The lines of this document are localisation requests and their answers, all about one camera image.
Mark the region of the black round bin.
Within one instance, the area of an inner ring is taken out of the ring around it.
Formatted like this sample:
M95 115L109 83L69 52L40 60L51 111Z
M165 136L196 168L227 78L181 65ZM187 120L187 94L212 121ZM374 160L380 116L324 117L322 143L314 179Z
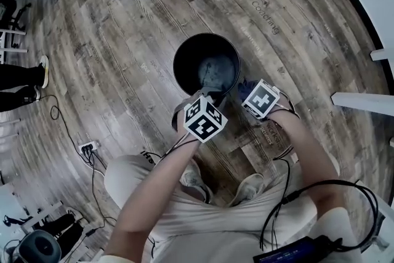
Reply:
M173 72L176 82L188 95L204 87L215 89L220 96L226 95L239 78L239 54L234 45L219 34L196 34L177 49Z

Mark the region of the person's left forearm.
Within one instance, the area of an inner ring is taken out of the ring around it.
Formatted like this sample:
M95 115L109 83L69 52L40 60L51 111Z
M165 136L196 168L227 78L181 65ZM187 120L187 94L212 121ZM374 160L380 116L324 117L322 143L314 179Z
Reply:
M105 250L141 263L146 240L167 208L179 180L201 142L189 135L137 186L116 221Z

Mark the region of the black chest device with screen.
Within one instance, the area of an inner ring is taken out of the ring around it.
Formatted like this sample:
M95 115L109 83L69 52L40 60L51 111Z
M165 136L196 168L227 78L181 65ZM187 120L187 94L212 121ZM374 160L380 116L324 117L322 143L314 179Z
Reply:
M341 245L342 238L332 241L324 235L317 238L303 237L280 249L254 256L253 261L254 263L320 263Z

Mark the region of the person's left hand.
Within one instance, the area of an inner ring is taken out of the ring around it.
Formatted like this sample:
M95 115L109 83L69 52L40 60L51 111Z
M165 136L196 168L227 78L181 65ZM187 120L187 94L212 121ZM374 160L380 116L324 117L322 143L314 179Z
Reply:
M179 110L177 112L177 133L178 135L182 136L184 135L187 130L184 128L184 116L185 116L185 111L184 108Z

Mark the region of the white desk with legs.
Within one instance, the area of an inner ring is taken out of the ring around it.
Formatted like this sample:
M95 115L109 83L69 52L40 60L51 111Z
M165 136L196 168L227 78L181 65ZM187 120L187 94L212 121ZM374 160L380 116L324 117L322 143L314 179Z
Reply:
M7 34L18 34L25 36L26 32L25 31L17 31L17 30L6 30L6 29L0 29L0 52L15 52L15 53L27 53L28 49L19 49L19 48L6 48L6 35Z

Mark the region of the person's right light shoe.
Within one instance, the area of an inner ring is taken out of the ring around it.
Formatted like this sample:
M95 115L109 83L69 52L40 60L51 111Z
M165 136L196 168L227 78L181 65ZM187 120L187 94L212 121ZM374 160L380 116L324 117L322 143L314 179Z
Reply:
M241 203L250 201L255 197L259 196L265 188L264 178L261 174L252 174L245 178L236 191L235 197L227 205L228 207L234 207Z

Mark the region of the dark blue cloth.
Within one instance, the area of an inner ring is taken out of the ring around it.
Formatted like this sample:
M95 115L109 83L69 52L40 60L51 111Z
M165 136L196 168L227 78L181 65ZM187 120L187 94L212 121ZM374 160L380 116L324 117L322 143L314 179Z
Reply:
M238 96L239 99L244 102L246 98L251 94L251 92L254 90L256 85L258 85L259 80L257 81L248 81L246 78L244 78L243 82L238 83Z

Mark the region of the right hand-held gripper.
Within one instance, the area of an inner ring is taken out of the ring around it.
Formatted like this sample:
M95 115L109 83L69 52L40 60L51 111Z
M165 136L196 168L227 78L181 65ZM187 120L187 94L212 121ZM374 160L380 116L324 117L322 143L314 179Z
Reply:
M279 101L279 89L261 79L241 106L254 118L264 119Z

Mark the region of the white table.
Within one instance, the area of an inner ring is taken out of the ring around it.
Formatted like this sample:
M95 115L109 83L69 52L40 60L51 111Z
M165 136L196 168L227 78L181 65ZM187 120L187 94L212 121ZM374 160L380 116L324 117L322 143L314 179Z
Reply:
M333 93L344 119L336 137L342 176L363 182L386 204L394 199L394 55L385 49L357 54L348 86Z

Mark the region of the person's light shoe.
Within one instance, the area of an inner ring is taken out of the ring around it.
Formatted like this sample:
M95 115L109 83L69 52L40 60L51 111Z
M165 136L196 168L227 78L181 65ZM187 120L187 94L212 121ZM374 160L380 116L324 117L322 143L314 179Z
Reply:
M201 171L194 159L192 159L183 172L180 183L184 187L191 187L200 192L204 197L204 202L210 204L213 198L212 190L203 182Z
M250 201L255 197L259 196L265 188L264 178L261 174L252 174L245 178L236 191L235 197L227 205L228 207L234 207L241 203Z

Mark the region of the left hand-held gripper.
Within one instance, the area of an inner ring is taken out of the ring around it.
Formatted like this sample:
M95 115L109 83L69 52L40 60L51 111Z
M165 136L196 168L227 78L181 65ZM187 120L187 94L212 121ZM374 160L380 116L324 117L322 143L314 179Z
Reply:
M216 108L223 107L227 101L226 93L218 88L204 86L201 96L184 107L184 128L200 142L205 143L220 133L228 119ZM205 96L212 92L212 98Z

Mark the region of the person's left light shoe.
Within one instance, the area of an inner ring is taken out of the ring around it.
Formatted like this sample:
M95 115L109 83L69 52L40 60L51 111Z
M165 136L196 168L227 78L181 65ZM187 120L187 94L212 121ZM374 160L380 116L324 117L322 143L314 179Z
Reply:
M203 182L201 171L194 159L192 159L183 172L180 183L184 187L191 187L200 192L204 197L204 202L210 204L213 198L212 190Z

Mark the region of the white power strip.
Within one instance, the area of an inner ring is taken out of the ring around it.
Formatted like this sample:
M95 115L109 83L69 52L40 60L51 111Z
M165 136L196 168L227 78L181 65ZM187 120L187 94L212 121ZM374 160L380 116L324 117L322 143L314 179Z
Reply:
M78 147L78 151L82 155L89 155L91 152L99 148L99 143L97 141L90 141Z

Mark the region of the person's right forearm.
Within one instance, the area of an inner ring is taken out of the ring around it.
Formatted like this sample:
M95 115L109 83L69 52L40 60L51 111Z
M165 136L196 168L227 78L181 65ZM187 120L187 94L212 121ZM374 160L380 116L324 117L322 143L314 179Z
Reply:
M290 112L277 124L290 138L299 159L303 182L306 186L339 178L329 155L298 116ZM345 206L343 191L336 185L317 185L309 188L308 194L320 214Z

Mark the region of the person's right hand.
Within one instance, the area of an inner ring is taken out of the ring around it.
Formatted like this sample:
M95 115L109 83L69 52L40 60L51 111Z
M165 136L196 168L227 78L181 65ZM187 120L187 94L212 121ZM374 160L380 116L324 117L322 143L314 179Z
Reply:
M286 100L284 102L276 104L267 114L267 118L279 122L284 118L285 115L290 114L291 106Z

